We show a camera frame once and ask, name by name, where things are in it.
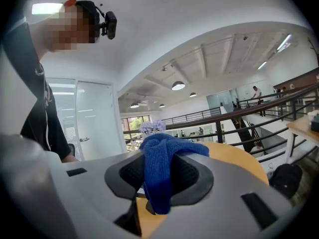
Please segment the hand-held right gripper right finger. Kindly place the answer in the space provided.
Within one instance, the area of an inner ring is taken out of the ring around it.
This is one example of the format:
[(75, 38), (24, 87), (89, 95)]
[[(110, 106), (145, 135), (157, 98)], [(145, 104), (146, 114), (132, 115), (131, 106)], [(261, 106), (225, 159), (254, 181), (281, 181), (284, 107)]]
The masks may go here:
[(174, 156), (170, 212), (150, 239), (271, 239), (292, 205), (237, 165), (195, 153)]

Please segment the person's black shirt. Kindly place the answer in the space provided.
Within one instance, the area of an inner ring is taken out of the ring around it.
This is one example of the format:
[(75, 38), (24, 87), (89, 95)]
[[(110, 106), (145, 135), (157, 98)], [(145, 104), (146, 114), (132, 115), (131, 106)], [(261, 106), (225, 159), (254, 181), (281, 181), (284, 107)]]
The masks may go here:
[(40, 62), (52, 50), (47, 40), (47, 26), (29, 25), (23, 14), (16, 15), (9, 21), (2, 43), (13, 68), (36, 97), (21, 135), (36, 141), (44, 150), (58, 154), (63, 163), (76, 161), (58, 119), (55, 98)]

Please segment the black backpack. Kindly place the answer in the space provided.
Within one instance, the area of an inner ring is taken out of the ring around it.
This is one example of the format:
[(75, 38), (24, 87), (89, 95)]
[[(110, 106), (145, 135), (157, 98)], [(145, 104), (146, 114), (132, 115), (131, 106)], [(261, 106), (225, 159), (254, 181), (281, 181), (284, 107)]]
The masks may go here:
[(273, 172), (269, 184), (287, 199), (292, 198), (297, 192), (303, 171), (295, 164), (283, 164)]

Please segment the black metal balcony railing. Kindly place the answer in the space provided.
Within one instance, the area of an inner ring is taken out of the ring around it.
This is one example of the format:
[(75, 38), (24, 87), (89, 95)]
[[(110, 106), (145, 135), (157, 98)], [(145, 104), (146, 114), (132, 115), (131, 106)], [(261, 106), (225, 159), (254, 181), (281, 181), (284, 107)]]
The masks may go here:
[(164, 121), (166, 125), (172, 125), (172, 124), (202, 120), (202, 119), (218, 116), (220, 114), (221, 114), (220, 107), (216, 107), (216, 108), (212, 108), (212, 109), (208, 109), (208, 110), (204, 110), (200, 112), (163, 119), (162, 121)]

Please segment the large window black frame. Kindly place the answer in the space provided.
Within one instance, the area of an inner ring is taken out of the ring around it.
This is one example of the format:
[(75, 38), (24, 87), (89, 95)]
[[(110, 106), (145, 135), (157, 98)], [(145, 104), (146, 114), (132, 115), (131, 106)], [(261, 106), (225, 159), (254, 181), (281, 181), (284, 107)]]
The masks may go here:
[(142, 123), (150, 121), (151, 119), (149, 115), (121, 119), (121, 126), (126, 146), (130, 146), (132, 141), (139, 141), (142, 139), (140, 126)]

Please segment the rectangular ceiling light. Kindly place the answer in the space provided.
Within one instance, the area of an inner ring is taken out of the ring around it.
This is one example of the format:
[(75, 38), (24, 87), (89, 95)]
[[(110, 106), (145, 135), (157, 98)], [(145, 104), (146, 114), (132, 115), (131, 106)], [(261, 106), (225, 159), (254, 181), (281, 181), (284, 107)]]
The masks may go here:
[(32, 5), (31, 13), (33, 15), (55, 14), (62, 8), (62, 3), (44, 2)]

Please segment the white vase with purple flowers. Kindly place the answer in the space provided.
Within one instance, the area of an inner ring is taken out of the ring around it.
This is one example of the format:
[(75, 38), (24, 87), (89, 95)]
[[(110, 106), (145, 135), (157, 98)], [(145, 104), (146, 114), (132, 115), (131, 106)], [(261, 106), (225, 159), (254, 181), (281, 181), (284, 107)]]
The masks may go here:
[(145, 137), (147, 137), (156, 133), (165, 132), (166, 125), (162, 120), (156, 120), (154, 122), (146, 121), (140, 125), (139, 130)]

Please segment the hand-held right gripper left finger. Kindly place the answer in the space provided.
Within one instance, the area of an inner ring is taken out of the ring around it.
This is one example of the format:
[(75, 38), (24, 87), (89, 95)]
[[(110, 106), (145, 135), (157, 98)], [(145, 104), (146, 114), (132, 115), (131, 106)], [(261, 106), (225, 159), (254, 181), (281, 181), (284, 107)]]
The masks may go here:
[(106, 165), (64, 164), (18, 135), (0, 135), (0, 183), (28, 223), (27, 238), (140, 239), (134, 201), (106, 185)]

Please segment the wooden desk with white legs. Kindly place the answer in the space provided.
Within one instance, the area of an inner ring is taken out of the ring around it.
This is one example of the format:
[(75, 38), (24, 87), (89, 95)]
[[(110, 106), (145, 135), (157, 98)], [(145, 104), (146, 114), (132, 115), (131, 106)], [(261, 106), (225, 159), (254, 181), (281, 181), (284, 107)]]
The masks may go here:
[[(289, 131), (285, 151), (286, 163), (296, 164), (314, 151), (319, 150), (319, 132), (311, 130), (311, 122), (307, 116), (289, 122), (286, 126)], [(312, 148), (304, 154), (294, 154), (294, 150), (296, 149), (295, 140), (297, 137), (301, 137), (305, 140), (305, 143), (312, 144)]]

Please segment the black staircase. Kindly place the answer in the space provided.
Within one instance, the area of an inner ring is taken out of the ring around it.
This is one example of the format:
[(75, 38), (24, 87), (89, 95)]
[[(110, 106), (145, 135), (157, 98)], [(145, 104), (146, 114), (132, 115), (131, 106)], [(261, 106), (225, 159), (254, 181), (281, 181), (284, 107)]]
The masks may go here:
[(235, 147), (243, 147), (246, 152), (254, 151), (253, 148), (258, 145), (263, 147), (262, 141), (259, 140), (259, 135), (256, 130), (248, 129), (251, 126), (248, 122), (245, 122), (242, 118), (232, 119), (235, 128), (238, 130), (237, 134), (240, 138), (238, 144), (234, 144)]

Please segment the frosted glass door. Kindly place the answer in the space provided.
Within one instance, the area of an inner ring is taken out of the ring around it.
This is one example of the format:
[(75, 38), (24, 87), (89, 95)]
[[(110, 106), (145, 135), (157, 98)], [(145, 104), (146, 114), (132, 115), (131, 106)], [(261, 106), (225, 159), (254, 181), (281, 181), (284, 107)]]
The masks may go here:
[(119, 128), (113, 86), (78, 81), (76, 93), (78, 137), (84, 160), (106, 158), (125, 153), (124, 138)]

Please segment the blue cloth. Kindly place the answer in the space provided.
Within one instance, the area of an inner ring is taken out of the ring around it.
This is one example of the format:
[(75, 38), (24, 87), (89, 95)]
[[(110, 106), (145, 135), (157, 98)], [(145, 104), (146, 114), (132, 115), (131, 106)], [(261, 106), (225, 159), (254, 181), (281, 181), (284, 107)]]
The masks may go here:
[(209, 156), (209, 149), (203, 144), (175, 138), (165, 133), (149, 135), (140, 146), (145, 157), (144, 192), (154, 212), (166, 215), (170, 211), (172, 196), (171, 162), (180, 152)]

